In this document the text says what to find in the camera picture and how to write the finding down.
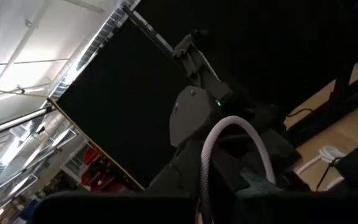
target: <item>ceiling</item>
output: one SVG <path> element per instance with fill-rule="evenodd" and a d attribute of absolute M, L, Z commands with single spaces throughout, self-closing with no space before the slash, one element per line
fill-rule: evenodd
<path fill-rule="evenodd" d="M 119 0 L 0 0 L 0 90 L 30 88 L 33 94 L 49 94 L 67 60 L 81 52 L 116 8 Z M 44 15 L 24 47 L 18 45 L 37 14 Z M 12 66 L 5 70 L 14 53 Z M 40 60 L 57 62 L 21 63 Z M 39 109 L 44 99 L 28 96 L 0 97 L 0 123 Z"/>

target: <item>metal rod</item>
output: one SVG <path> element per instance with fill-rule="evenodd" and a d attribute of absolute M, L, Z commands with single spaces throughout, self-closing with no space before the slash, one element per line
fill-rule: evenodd
<path fill-rule="evenodd" d="M 41 91 L 41 90 L 46 89 L 46 87 L 44 87 L 44 86 L 48 86 L 48 85 L 50 85 L 50 83 L 36 85 L 36 86 L 30 86 L 30 87 L 26 87 L 26 88 L 17 89 L 17 90 L 12 90 L 12 91 L 10 91 L 10 93 L 20 93 L 22 90 L 24 90 L 26 93 L 28 93 L 28 92 L 31 93 L 33 91 Z M 4 100 L 4 99 L 12 97 L 12 96 L 17 96 L 17 94 L 0 93 L 0 100 Z"/>
<path fill-rule="evenodd" d="M 77 148 L 75 148 L 74 151 L 68 156 L 68 158 L 66 159 L 66 161 L 63 164 L 66 164 L 68 161 L 70 161 L 72 158 L 74 158 L 87 144 L 88 144 L 87 140 L 84 139 L 81 142 L 81 144 L 79 146 L 77 146 Z"/>
<path fill-rule="evenodd" d="M 129 19 L 170 59 L 172 59 L 172 52 L 170 49 L 157 38 L 157 33 L 150 30 L 145 24 L 145 20 L 139 19 L 128 7 L 123 6 L 122 10 L 128 15 Z"/>
<path fill-rule="evenodd" d="M 76 6 L 80 6 L 80 7 L 83 7 L 84 9 L 87 9 L 89 11 L 92 11 L 92 12 L 96 12 L 96 13 L 99 13 L 99 14 L 102 14 L 104 13 L 104 10 L 99 8 L 99 7 L 96 7 L 92 4 L 89 4 L 87 2 L 84 2 L 84 1 L 80 1 L 80 0 L 64 0 L 68 3 L 71 3 L 73 5 L 76 5 Z"/>
<path fill-rule="evenodd" d="M 38 180 L 38 177 L 36 177 L 34 174 L 31 174 L 31 175 L 32 175 L 35 179 L 34 179 L 31 183 L 27 184 L 27 186 L 23 187 L 20 191 L 18 191 L 18 192 L 15 194 L 15 197 L 17 197 L 17 196 L 23 194 L 26 190 L 28 190 L 31 186 L 33 186 L 33 185 L 36 183 L 36 181 Z"/>
<path fill-rule="evenodd" d="M 78 183 L 81 183 L 81 179 L 73 172 L 71 171 L 67 165 L 61 167 L 62 171 L 64 171 L 67 175 L 69 175 L 72 179 L 77 181 Z"/>
<path fill-rule="evenodd" d="M 4 124 L 0 124 L 0 133 L 3 131 L 6 131 L 8 129 L 11 129 L 19 124 L 22 124 L 24 122 L 30 121 L 34 118 L 37 118 L 39 116 L 43 116 L 45 114 L 48 114 L 52 111 L 54 111 L 55 109 L 52 108 L 52 106 L 49 106 L 47 108 L 43 108 L 43 109 L 39 109 L 37 111 L 34 111 L 32 113 L 26 114 L 24 116 L 21 116 L 20 118 L 16 118 L 13 120 L 10 120 Z"/>
<path fill-rule="evenodd" d="M 45 13 L 47 12 L 47 9 L 49 8 L 50 3 L 51 3 L 51 0 L 44 1 L 44 4 L 42 5 L 40 11 L 37 13 L 34 21 L 31 23 L 29 29 L 26 31 L 22 40 L 19 42 L 19 45 L 16 47 L 15 51 L 13 52 L 9 61 L 7 62 L 7 65 L 4 67 L 4 70 L 1 72 L 0 80 L 4 76 L 4 74 L 10 69 L 10 67 L 13 65 L 16 58 L 20 55 L 20 53 L 24 49 L 26 43 L 29 41 L 31 35 L 34 33 L 36 28 L 38 28 L 38 25 L 39 25 L 41 19 L 44 17 Z"/>
<path fill-rule="evenodd" d="M 28 62 L 14 62 L 14 65 L 27 64 L 27 63 L 44 63 L 44 62 L 66 62 L 68 58 L 62 59 L 50 59 L 50 60 L 37 60 L 37 61 L 28 61 Z"/>
<path fill-rule="evenodd" d="M 77 134 L 74 134 L 74 136 L 68 138 L 66 141 L 63 141 L 62 143 L 58 144 L 56 148 L 60 148 L 62 146 L 64 146 L 65 144 L 67 144 L 69 141 L 73 140 L 73 138 L 77 137 Z"/>
<path fill-rule="evenodd" d="M 173 54 L 173 47 L 168 44 L 168 42 L 157 32 L 155 29 L 137 12 L 133 11 L 136 18 L 138 18 L 140 21 L 142 21 L 145 26 L 151 31 L 151 33 L 155 36 L 156 41 L 159 41 L 166 49 L 170 52 L 170 55 Z"/>
<path fill-rule="evenodd" d="M 45 155 L 43 155 L 41 158 L 37 159 L 35 162 L 31 163 L 29 166 L 27 166 L 25 169 L 23 169 L 23 172 L 30 169 L 31 167 L 37 165 L 39 162 L 43 161 L 44 159 L 46 159 L 48 156 L 50 156 L 53 152 L 55 152 L 55 150 L 51 150 L 50 152 L 46 153 Z"/>

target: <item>white ceiling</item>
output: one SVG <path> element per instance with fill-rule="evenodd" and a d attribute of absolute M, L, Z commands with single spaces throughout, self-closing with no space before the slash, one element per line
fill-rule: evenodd
<path fill-rule="evenodd" d="M 0 63 L 9 61 L 29 29 L 28 22 L 34 20 L 44 1 L 48 0 L 0 0 Z M 103 13 L 90 11 L 68 1 L 51 0 L 50 7 L 16 62 L 70 58 L 78 51 L 79 46 L 84 47 L 83 43 L 91 40 L 97 33 L 116 8 L 119 0 L 82 0 L 82 2 L 102 9 Z M 1 78 L 0 89 L 14 90 L 18 85 L 26 88 L 50 83 L 64 65 L 64 61 L 13 65 Z M 0 65 L 0 74 L 4 67 L 5 65 Z M 0 113 L 0 120 L 30 113 L 41 104 L 42 100 L 28 99 L 27 96 L 13 96 L 0 100 L 0 111 L 4 110 Z"/>

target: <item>metal pole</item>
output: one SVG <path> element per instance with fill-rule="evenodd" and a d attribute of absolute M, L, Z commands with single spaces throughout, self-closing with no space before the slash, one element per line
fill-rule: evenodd
<path fill-rule="evenodd" d="M 26 167 L 24 171 L 30 169 L 31 167 L 37 165 L 39 162 L 43 161 L 44 159 L 46 159 L 48 156 L 50 156 L 53 152 L 55 152 L 55 150 L 51 150 L 50 152 L 46 153 L 46 155 L 43 155 L 41 158 L 37 159 L 35 162 L 31 163 L 28 167 Z"/>
<path fill-rule="evenodd" d="M 21 93 L 22 90 L 25 91 L 25 93 L 31 93 L 34 91 L 41 91 L 46 89 L 46 86 L 49 86 L 50 83 L 46 83 L 46 84 L 42 84 L 42 85 L 36 85 L 36 86 L 30 86 L 30 87 L 26 87 L 26 88 L 20 88 L 19 87 L 16 90 L 12 90 L 10 91 L 11 94 L 9 93 L 0 93 L 0 100 L 4 100 L 6 98 L 10 98 L 12 96 L 17 96 L 16 93 Z"/>
<path fill-rule="evenodd" d="M 44 63 L 44 62 L 65 62 L 68 58 L 64 59 L 50 59 L 50 60 L 37 60 L 37 61 L 28 61 L 28 62 L 15 62 L 14 65 L 26 64 L 26 63 Z"/>
<path fill-rule="evenodd" d="M 158 37 L 158 33 L 152 29 L 149 24 L 146 25 L 146 20 L 141 18 L 140 14 L 134 14 L 128 7 L 123 6 L 122 10 L 128 15 L 129 19 L 170 59 L 172 59 L 173 49 L 166 42 L 161 41 L 162 37 Z"/>
<path fill-rule="evenodd" d="M 20 118 L 16 118 L 16 119 L 13 119 L 13 120 L 10 120 L 4 124 L 0 124 L 0 133 L 3 132 L 3 131 L 6 131 L 10 128 L 13 128 L 19 124 L 22 124 L 24 122 L 27 122 L 27 121 L 30 121 L 34 118 L 37 118 L 39 116 L 43 116 L 49 112 L 52 112 L 54 111 L 55 109 L 52 109 L 52 106 L 49 106 L 47 108 L 43 108 L 43 109 L 39 109 L 37 111 L 34 111 L 32 113 L 29 113 L 29 114 L 26 114 L 24 116 L 21 116 Z"/>
<path fill-rule="evenodd" d="M 33 186 L 36 183 L 36 181 L 38 180 L 38 177 L 36 177 L 34 174 L 31 174 L 31 175 L 35 178 L 35 180 L 33 180 L 31 183 L 27 184 L 27 186 L 25 186 L 22 190 L 18 191 L 18 193 L 15 194 L 15 197 L 23 194 L 26 190 L 28 190 L 31 186 Z"/>
<path fill-rule="evenodd" d="M 89 4 L 87 2 L 84 2 L 84 1 L 80 1 L 80 0 L 64 0 L 64 1 L 66 1 L 68 3 L 71 3 L 73 5 L 76 5 L 76 6 L 80 6 L 80 7 L 84 8 L 84 9 L 87 9 L 87 10 L 92 11 L 92 12 L 96 12 L 96 13 L 99 13 L 99 14 L 104 13 L 103 9 L 101 9 L 99 7 L 96 7 L 96 6 L 92 5 L 92 4 Z"/>
<path fill-rule="evenodd" d="M 74 133 L 74 136 L 72 136 L 72 137 L 68 138 L 66 141 L 63 141 L 62 143 L 58 144 L 58 145 L 56 146 L 56 148 L 58 149 L 58 148 L 64 146 L 65 144 L 67 144 L 68 142 L 70 142 L 71 140 L 73 140 L 75 137 L 77 137 L 77 133 Z"/>
<path fill-rule="evenodd" d="M 38 25 L 39 25 L 41 19 L 43 18 L 43 16 L 45 15 L 45 13 L 47 12 L 47 9 L 48 9 L 50 3 L 51 3 L 51 0 L 45 0 L 44 1 L 44 4 L 42 5 L 40 11 L 36 15 L 34 21 L 31 23 L 29 29 L 24 34 L 22 40 L 19 42 L 19 45 L 16 47 L 15 51 L 12 54 L 12 57 L 7 62 L 7 65 L 5 66 L 4 70 L 1 72 L 0 80 L 4 76 L 4 74 L 10 69 L 10 67 L 13 65 L 13 63 L 16 60 L 16 58 L 20 55 L 20 53 L 24 49 L 27 41 L 29 41 L 31 35 L 34 33 L 36 28 L 38 28 Z"/>

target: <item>black panel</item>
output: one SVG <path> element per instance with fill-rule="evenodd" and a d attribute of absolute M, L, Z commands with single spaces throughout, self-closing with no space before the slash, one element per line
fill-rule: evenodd
<path fill-rule="evenodd" d="M 27 223 L 194 223 L 196 202 L 190 196 L 187 192 L 59 192 L 42 200 Z"/>
<path fill-rule="evenodd" d="M 220 77 L 291 111 L 336 76 L 351 72 L 339 1 L 149 0 L 136 11 L 173 47 L 208 29 L 206 54 Z"/>
<path fill-rule="evenodd" d="M 127 21 L 58 104 L 143 186 L 173 156 L 169 117 L 185 73 Z"/>

